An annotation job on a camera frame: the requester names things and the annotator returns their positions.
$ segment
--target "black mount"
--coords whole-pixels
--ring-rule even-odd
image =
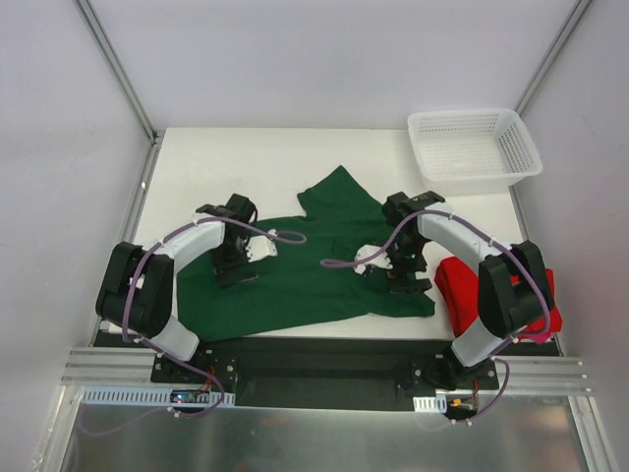
[[[548,309],[554,299],[546,276],[540,248],[531,241],[511,246],[511,254],[531,275],[543,294]],[[511,276],[517,276],[515,282]],[[520,270],[504,254],[489,256],[479,264],[479,316],[485,328],[495,337],[506,339],[522,327],[543,315],[540,300],[524,279]],[[460,379],[469,376],[484,363],[465,367],[448,346],[443,357],[435,359],[426,371],[425,379],[437,388],[452,390]]]
[[[386,216],[386,224],[395,227],[409,214],[443,202],[445,199],[435,192],[425,192],[412,199],[399,192],[386,199],[382,213]],[[415,272],[425,272],[427,269],[423,251],[424,245],[429,241],[430,239],[420,234],[416,221],[409,221],[397,234],[386,251],[393,266],[387,273],[392,293],[420,295],[432,288],[429,279],[415,278]]]
[[[96,312],[115,325],[122,325],[129,283],[145,250],[122,242],[116,245],[96,299]],[[159,334],[170,318],[174,262],[168,256],[151,256],[143,270],[143,285],[136,289],[129,328],[144,337]]]
[[[257,209],[247,197],[233,194],[224,206],[203,205],[197,208],[197,213],[222,216],[249,223],[254,214],[257,215]],[[219,287],[224,288],[234,283],[257,278],[257,274],[253,272],[233,271],[234,268],[249,263],[246,249],[250,236],[250,230],[242,226],[225,224],[223,244],[209,252],[216,283]]]
[[[213,368],[225,391],[236,393],[238,406],[413,411],[413,397],[435,395],[425,371],[447,344],[253,337],[205,343],[191,364]],[[457,387],[472,390],[478,380],[481,389],[496,390],[494,373],[487,362]],[[150,379],[156,384],[205,382],[163,357],[155,357]]]
[[[226,216],[249,223],[257,217],[256,206],[246,197],[234,194],[225,206],[204,205],[197,212]],[[235,224],[225,225],[225,237],[220,247],[210,251],[220,287],[256,278],[253,273],[236,273],[237,266],[248,263],[247,243],[250,231]],[[145,254],[142,246],[128,242],[116,245],[109,258],[100,291],[96,312],[115,325],[122,324],[129,285],[140,259]],[[170,318],[173,298],[174,261],[166,255],[152,255],[144,266],[142,288],[137,288],[131,307],[129,328],[144,337],[159,334]]]

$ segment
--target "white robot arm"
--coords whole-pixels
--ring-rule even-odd
[[[196,334],[178,320],[177,273],[199,256],[210,253],[217,280],[222,286],[242,281],[241,273],[231,269],[276,256],[275,243],[266,236],[250,237],[249,231],[226,227],[223,221],[205,221],[212,216],[249,222],[257,212],[249,199],[234,195],[226,206],[203,206],[190,228],[178,232],[149,255],[142,276],[134,289],[129,317],[129,332],[148,339],[162,351],[181,361],[189,361],[199,347]],[[125,303],[133,275],[149,246],[118,244],[111,255],[102,282],[96,312],[111,323],[122,326]]]
[[[417,214],[417,224],[409,223],[397,233],[386,251],[389,279],[408,292],[423,292],[428,280],[415,280],[415,272],[426,271],[422,256],[424,244],[434,241],[461,259],[479,276],[479,317],[443,353],[431,372],[423,378],[435,386],[454,388],[456,379],[477,368],[507,338],[543,315],[539,293],[551,310],[550,292],[540,249],[530,241],[509,244],[491,239],[465,220],[454,215],[443,197],[426,192],[409,199],[403,193],[389,197],[382,207],[391,226]],[[522,268],[534,282],[523,278]],[[512,276],[518,280],[513,283]]]

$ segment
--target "green shirt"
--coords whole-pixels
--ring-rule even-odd
[[[389,317],[428,317],[434,303],[426,295],[391,294],[384,270],[369,277],[350,268],[328,269],[322,259],[352,261],[366,244],[382,245],[393,228],[381,205],[338,167],[298,194],[306,216],[260,221],[263,230],[300,231],[301,246],[277,243],[278,256],[237,270],[258,278],[218,288],[209,255],[177,277],[179,320],[201,339],[217,341],[291,326],[354,318],[369,313]]]

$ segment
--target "red cloth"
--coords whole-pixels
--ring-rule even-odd
[[[554,274],[552,270],[547,268],[546,275],[550,284],[550,292],[554,296]],[[434,281],[448,306],[454,335],[459,337],[479,316],[479,278],[463,261],[452,257],[441,261],[436,270]],[[554,310],[550,312],[550,333],[561,331],[562,326],[563,319],[555,305]],[[543,318],[527,327],[529,331],[541,331],[542,329]],[[522,335],[520,338],[544,342],[550,337],[550,333],[545,336]]]

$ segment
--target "white bracket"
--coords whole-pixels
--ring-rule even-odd
[[[277,236],[277,231],[271,229],[268,234]],[[247,260],[250,263],[261,261],[269,256],[277,256],[277,248],[275,247],[275,242],[272,239],[260,235],[249,240],[249,244],[247,245]]]
[[[378,252],[380,249],[382,248],[380,248],[379,246],[372,246],[370,244],[367,244],[358,250],[358,253],[356,253],[356,257],[354,258],[354,261],[360,261],[362,259],[369,258],[373,256],[376,252]],[[376,266],[376,267],[385,268],[385,269],[393,268],[393,265],[391,264],[391,260],[386,255],[386,253],[380,254],[377,258],[369,261],[366,264],[357,265],[356,267],[354,267],[354,272],[359,273],[360,275],[363,275],[363,273],[365,273],[365,270],[367,270],[367,266]]]
[[[86,405],[124,405],[124,406],[178,406],[178,407],[204,407],[212,405],[220,399],[218,391],[210,391],[196,395],[194,402],[173,402],[172,395],[178,391],[187,389],[168,387],[142,387],[142,386],[87,386],[83,403]],[[236,395],[225,393],[223,402],[219,408],[235,406]]]
[[[445,413],[448,409],[443,393],[436,396],[414,396],[413,406],[416,413]]]

